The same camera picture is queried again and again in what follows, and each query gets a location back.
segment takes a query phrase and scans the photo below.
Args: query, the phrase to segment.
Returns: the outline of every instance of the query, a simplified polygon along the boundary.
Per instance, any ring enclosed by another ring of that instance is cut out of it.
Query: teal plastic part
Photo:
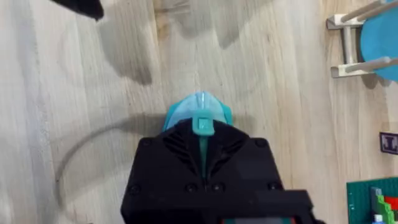
[[[365,62],[381,57],[398,57],[397,23],[398,7],[366,19],[361,32],[361,52]],[[398,81],[398,65],[376,69],[375,72],[383,78]]]
[[[389,197],[398,197],[398,178],[349,182],[347,187],[348,221],[349,224],[369,224],[373,222],[371,187],[382,190],[382,194]]]
[[[193,132],[199,136],[214,135],[213,115],[210,110],[196,110],[192,118]]]
[[[177,117],[179,117],[180,114],[182,114],[181,119],[187,119],[189,116],[192,117],[192,130],[199,136],[199,147],[202,164],[201,175],[202,177],[205,177],[208,137],[214,135],[215,133],[213,120],[217,119],[218,121],[233,125],[231,109],[211,94],[207,92],[198,92],[186,97],[184,100],[170,107],[166,115],[166,120],[162,129],[163,131],[170,128],[176,122],[174,119],[172,124],[170,124],[172,116],[174,113],[176,113],[179,107],[180,109],[178,111]]]
[[[207,95],[210,95],[207,92],[199,92],[196,94],[200,94],[200,93],[205,93]],[[187,99],[189,99],[189,97],[186,97],[185,99],[183,99],[182,101],[179,101],[178,103],[173,104],[172,106],[170,106],[169,111],[166,114],[166,119],[165,119],[165,123],[163,125],[162,131],[166,131],[167,128],[169,127],[169,122],[170,119],[172,117],[172,115],[175,113],[176,109],[181,105],[181,103]],[[224,121],[225,123],[229,124],[229,125],[233,125],[233,117],[232,117],[232,111],[231,108],[229,108],[228,106],[226,106],[225,104],[223,104],[220,100],[217,100],[220,103],[220,106],[222,107],[223,110],[223,116],[224,116]]]

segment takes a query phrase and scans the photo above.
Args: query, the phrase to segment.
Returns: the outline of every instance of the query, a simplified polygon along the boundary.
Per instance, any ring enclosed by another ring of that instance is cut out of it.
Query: black plastic housing
[[[213,124],[204,169],[192,119],[141,139],[121,207],[127,224],[219,224],[224,218],[259,217],[322,223],[312,214],[307,191],[283,189],[265,139]]]

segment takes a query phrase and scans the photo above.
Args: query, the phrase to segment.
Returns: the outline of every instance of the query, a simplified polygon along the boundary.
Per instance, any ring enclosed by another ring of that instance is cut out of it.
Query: wood grain
[[[325,19],[362,0],[105,0],[96,23],[49,1],[0,1],[0,223],[122,223],[138,140],[198,90],[269,140],[288,189],[347,223],[345,183],[397,159],[395,82],[332,79]]]

